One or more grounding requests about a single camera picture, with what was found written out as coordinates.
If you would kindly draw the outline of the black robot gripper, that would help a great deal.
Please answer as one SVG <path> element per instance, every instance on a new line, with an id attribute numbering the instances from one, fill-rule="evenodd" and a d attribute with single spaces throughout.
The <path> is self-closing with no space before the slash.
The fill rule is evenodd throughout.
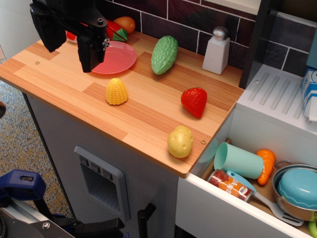
<path id="1" fill-rule="evenodd" d="M 65 31 L 68 31 L 78 36 L 83 72 L 91 72 L 104 62 L 107 21 L 98 10 L 96 0 L 33 0 L 30 11 L 34 26 L 50 53 L 65 43 Z"/>

